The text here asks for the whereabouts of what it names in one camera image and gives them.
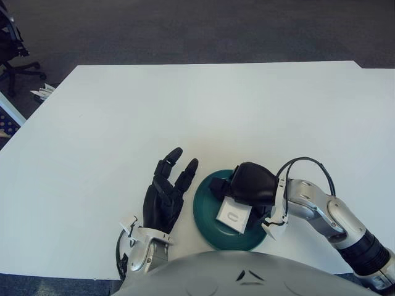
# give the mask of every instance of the green plate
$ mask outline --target green plate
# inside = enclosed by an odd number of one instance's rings
[[[232,170],[216,171],[203,180],[193,200],[193,216],[200,233],[215,249],[248,251],[263,241],[266,232],[257,225],[241,234],[217,221],[216,217],[222,202],[216,199],[209,189],[212,178],[227,179],[232,172]]]

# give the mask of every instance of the white table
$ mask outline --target white table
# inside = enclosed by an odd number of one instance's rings
[[[177,146],[173,179],[200,162],[170,259],[211,250],[192,214],[209,173],[243,161],[276,172],[302,155],[325,164],[337,196],[395,249],[394,102],[394,70],[353,62],[78,66],[0,152],[0,273],[117,279],[118,222],[142,220],[157,161]],[[327,190],[309,163],[291,174]],[[351,271],[297,218],[256,251]]]

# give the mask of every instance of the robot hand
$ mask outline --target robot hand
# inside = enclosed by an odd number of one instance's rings
[[[174,186],[171,185],[167,178],[182,153],[181,148],[176,148],[163,160],[159,160],[156,166],[154,179],[148,187],[143,205],[145,228],[170,234],[180,215],[184,203],[183,194],[191,185],[199,163],[196,158],[192,159],[175,181]]]

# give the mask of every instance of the gray carpet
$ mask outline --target gray carpet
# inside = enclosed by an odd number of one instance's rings
[[[48,83],[81,64],[355,60],[395,67],[393,0],[4,0]],[[6,95],[7,82],[0,82]],[[39,106],[19,76],[10,101]],[[0,149],[6,143],[0,138]],[[0,275],[0,295],[108,295],[110,283]]]

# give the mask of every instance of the black object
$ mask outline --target black object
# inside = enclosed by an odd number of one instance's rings
[[[338,250],[338,252],[360,276],[377,272],[387,264],[390,258],[388,250],[368,230],[354,245]]]
[[[174,186],[171,185],[167,178],[182,153],[181,148],[176,148],[163,160],[159,160],[144,200],[144,227],[158,229],[167,234],[173,229],[184,203],[183,194],[191,185],[199,163],[196,158],[192,159]]]
[[[234,198],[236,202],[252,206],[247,227],[255,225],[270,213],[275,203],[278,178],[268,169],[252,162],[243,162],[237,166],[230,177],[213,178],[209,187],[219,200],[225,196]]]
[[[0,63],[5,66],[3,74],[0,76],[0,81],[10,78],[8,86],[8,95],[15,96],[15,75],[38,75],[40,79],[45,80],[47,77],[44,72],[28,71],[28,68],[40,69],[38,62],[33,62],[27,65],[13,67],[8,62],[14,57],[29,56],[29,52],[23,46],[23,39],[20,36],[18,28],[15,26],[13,18],[8,14],[4,3],[0,0]]]

